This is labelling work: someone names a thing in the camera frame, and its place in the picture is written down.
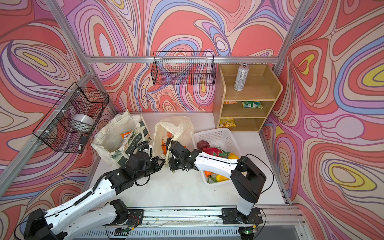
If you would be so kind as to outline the cream plastic grocery bag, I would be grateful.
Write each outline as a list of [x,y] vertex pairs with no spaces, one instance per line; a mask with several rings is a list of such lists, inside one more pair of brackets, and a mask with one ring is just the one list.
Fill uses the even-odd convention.
[[172,116],[161,120],[155,125],[152,142],[154,156],[159,156],[167,162],[170,154],[167,151],[167,154],[164,155],[161,145],[171,138],[186,147],[192,140],[194,131],[194,125],[189,117]]

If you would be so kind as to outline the white perforated plastic basket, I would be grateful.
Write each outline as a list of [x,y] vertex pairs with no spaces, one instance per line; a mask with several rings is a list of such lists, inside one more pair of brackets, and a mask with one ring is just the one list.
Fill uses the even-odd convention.
[[210,147],[222,149],[225,152],[232,153],[238,157],[242,155],[242,152],[229,129],[213,129],[202,131],[193,134],[193,145],[197,148],[197,143],[200,141],[206,141],[210,144]]

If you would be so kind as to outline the orange Fox's candy bag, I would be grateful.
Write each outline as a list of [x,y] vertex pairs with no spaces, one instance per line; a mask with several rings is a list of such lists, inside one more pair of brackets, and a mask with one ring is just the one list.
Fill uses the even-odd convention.
[[123,139],[126,139],[126,138],[128,138],[129,137],[129,135],[132,133],[132,131],[129,131],[129,132],[126,132],[126,133],[123,133],[123,134],[121,134],[121,137],[123,138]]

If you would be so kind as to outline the leaf print canvas tote bag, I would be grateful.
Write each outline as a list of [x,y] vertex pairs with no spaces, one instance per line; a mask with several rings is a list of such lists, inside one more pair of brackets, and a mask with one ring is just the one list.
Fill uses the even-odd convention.
[[[132,131],[128,138],[121,134]],[[142,115],[131,115],[128,111],[116,115],[96,135],[91,146],[100,158],[113,169],[128,161],[138,144],[151,142],[152,137]]]

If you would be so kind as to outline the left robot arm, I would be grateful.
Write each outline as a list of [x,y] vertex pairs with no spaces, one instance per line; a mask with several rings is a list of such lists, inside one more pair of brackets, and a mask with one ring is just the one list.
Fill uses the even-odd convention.
[[114,197],[159,172],[165,160],[146,152],[130,156],[118,169],[102,174],[92,188],[74,199],[49,210],[31,212],[23,223],[25,240],[70,240],[100,225],[140,224],[128,207]]

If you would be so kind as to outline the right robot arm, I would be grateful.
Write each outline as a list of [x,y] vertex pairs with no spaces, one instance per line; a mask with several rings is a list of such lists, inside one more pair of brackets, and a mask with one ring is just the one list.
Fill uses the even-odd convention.
[[232,181],[240,198],[235,208],[223,208],[219,218],[225,225],[261,224],[261,210],[255,207],[263,192],[267,176],[247,156],[240,159],[224,159],[201,150],[190,151],[179,142],[172,141],[170,154],[171,171],[197,170],[219,174]]

